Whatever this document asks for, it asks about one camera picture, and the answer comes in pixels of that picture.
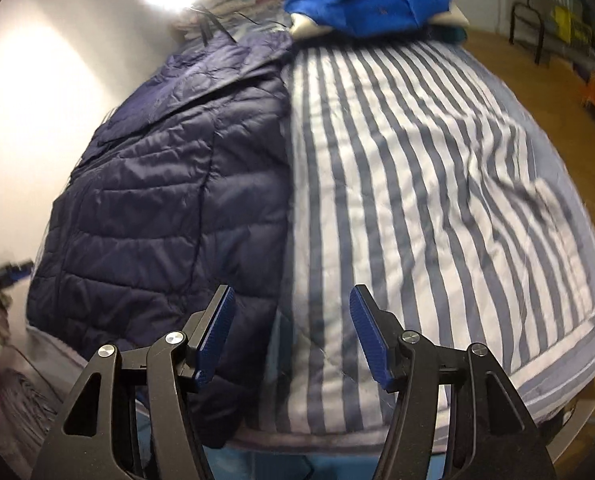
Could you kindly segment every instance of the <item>metal screw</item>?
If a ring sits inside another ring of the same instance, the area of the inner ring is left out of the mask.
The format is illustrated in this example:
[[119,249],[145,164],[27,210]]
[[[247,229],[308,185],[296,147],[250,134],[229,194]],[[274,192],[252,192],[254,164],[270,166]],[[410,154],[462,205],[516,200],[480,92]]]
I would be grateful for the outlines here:
[[184,334],[182,332],[169,332],[164,339],[169,345],[177,345],[184,339]]
[[401,338],[402,341],[414,345],[420,340],[420,334],[414,332],[413,330],[407,330],[401,335]]
[[473,346],[471,346],[471,352],[479,357],[484,357],[488,354],[489,349],[482,343],[475,343]]
[[98,350],[98,355],[100,357],[108,357],[110,355],[113,355],[114,351],[115,347],[113,345],[104,345],[100,346],[100,349]]

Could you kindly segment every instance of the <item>navy puffer jacket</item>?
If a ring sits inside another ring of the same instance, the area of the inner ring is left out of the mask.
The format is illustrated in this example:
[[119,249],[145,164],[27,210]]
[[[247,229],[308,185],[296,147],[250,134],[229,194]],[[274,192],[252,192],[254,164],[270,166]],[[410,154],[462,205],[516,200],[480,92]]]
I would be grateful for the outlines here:
[[213,380],[191,399],[221,447],[257,397],[284,264],[290,36],[172,56],[100,126],[54,202],[31,325],[86,359],[151,345],[221,283],[237,313]]

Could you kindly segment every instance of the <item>wooden floor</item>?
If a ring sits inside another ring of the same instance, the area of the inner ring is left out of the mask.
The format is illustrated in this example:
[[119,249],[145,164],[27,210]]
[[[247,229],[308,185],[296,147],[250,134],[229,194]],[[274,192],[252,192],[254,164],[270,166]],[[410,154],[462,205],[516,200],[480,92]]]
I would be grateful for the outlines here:
[[[509,86],[546,131],[595,224],[595,119],[581,106],[582,79],[558,58],[536,66],[528,51],[494,34],[470,31],[466,49]],[[594,439],[595,426],[587,425],[556,463],[558,473],[571,471]]]

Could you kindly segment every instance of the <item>striped bed sheet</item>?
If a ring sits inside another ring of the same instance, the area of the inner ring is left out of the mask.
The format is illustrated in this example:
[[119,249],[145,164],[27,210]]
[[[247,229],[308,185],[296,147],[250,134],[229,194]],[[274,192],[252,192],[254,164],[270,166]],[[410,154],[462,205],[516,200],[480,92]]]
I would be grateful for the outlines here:
[[[349,314],[365,283],[435,344],[484,342],[535,420],[595,376],[595,233],[513,93],[458,46],[302,48],[286,73],[293,164],[283,298],[246,449],[379,452],[395,397]],[[449,425],[437,400],[434,450]]]

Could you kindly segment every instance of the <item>blue gripper pad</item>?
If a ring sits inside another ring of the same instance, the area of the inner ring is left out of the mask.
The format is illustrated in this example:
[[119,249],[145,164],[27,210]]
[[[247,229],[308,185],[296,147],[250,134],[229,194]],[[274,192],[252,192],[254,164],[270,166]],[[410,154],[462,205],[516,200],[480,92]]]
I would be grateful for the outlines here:
[[380,310],[365,285],[353,287],[349,307],[371,374],[383,390],[389,390],[394,378],[389,368],[389,355],[397,348],[402,326],[393,314]]
[[195,385],[199,390],[215,374],[226,336],[236,315],[236,295],[229,286],[222,296],[207,332],[198,348],[195,365]]

